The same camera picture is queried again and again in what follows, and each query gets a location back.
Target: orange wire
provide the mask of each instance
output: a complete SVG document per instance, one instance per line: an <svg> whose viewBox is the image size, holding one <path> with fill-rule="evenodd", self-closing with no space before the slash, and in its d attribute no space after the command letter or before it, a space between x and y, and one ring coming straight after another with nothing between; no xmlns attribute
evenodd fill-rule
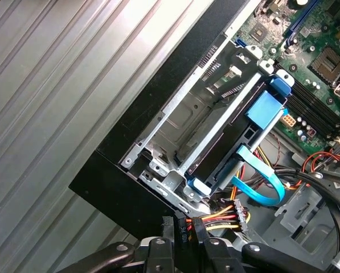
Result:
<svg viewBox="0 0 340 273"><path fill-rule="evenodd" d="M333 155L329 152L315 152L313 153L312 155L310 155L303 163L302 167L301 167L301 171L302 172L305 172L305 168L306 168L306 165L307 163L309 162L310 159L312 159L314 156L318 155L316 158L314 158L314 160L312 161L312 167L311 167L311 171L314 172L314 168L313 168L313 163L315 165L317 159L321 156L321 155L328 155L328 156L331 156L332 158L334 158L335 160L340 160L340 155ZM298 183L295 185L296 187L300 186L302 183L302 180L299 180Z"/></svg>

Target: black cable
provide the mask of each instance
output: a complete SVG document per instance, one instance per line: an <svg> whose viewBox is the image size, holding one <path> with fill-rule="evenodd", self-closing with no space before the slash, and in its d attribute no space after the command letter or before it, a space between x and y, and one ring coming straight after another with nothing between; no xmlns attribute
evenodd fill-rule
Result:
<svg viewBox="0 0 340 273"><path fill-rule="evenodd" d="M335 149L335 151L333 151L333 154L335 155L339 155L340 154L340 146ZM318 166L315 168L315 171L320 171L321 169L323 169L324 166L327 166L329 164L331 164L333 162L333 158L332 157L329 157L327 159L325 159L324 161L322 161L320 164L318 164Z"/></svg>

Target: metal screw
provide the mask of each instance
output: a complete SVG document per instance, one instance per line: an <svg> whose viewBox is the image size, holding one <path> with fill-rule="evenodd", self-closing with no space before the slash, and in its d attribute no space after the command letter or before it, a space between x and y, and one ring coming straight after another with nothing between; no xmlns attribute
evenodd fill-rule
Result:
<svg viewBox="0 0 340 273"><path fill-rule="evenodd" d="M219 241L217 239L210 239L210 243L212 245L218 245L219 244Z"/></svg>
<svg viewBox="0 0 340 273"><path fill-rule="evenodd" d="M256 245L250 245L249 248L255 252L259 252L261 250L260 247Z"/></svg>
<svg viewBox="0 0 340 273"><path fill-rule="evenodd" d="M323 178L323 174L321 174L320 172L312 172L312 173L310 173L310 175L314 176L317 179Z"/></svg>
<svg viewBox="0 0 340 273"><path fill-rule="evenodd" d="M117 250L118 251L125 251L125 250L128 250L128 248L125 245L118 245Z"/></svg>

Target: red wire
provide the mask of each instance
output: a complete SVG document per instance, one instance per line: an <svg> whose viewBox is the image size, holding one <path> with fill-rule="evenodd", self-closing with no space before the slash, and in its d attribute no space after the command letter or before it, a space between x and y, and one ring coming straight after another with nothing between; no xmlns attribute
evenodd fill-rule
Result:
<svg viewBox="0 0 340 273"><path fill-rule="evenodd" d="M305 168L306 168L306 165L307 165L307 163L309 162L309 160L312 159L314 156L316 156L316 158L314 158L313 161L312 161L311 171L313 172L314 169L315 169L315 167L314 167L314 166L315 166L315 163L316 163L317 159L318 159L321 155L327 155L327 156L330 156L330 157L334 158L334 159L337 160L337 161L340 161L340 155L333 155L333 154L331 154L331 153L329 153L329 152L323 152L323 151L321 151L321 152L315 152L315 153L313 153L312 155L310 155L310 156L304 161L304 163L303 163L303 165L302 165L302 168L301 168L301 171L304 172L304 171L305 171ZM301 183L302 183L302 180L299 180L298 183L296 184L296 186L300 186Z"/></svg>
<svg viewBox="0 0 340 273"><path fill-rule="evenodd" d="M240 173L240 180L243 180L244 174L245 174L245 165L242 166L242 170Z"/></svg>

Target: ram slot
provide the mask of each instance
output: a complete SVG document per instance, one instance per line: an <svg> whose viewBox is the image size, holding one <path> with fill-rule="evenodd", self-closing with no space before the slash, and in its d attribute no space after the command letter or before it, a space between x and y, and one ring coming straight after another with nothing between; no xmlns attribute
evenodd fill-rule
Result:
<svg viewBox="0 0 340 273"><path fill-rule="evenodd" d="M304 103L297 97L289 97L286 105L291 111L302 117L311 127L313 127L321 136L328 138L332 135L334 129L327 123L323 123L319 117L310 110Z"/></svg>

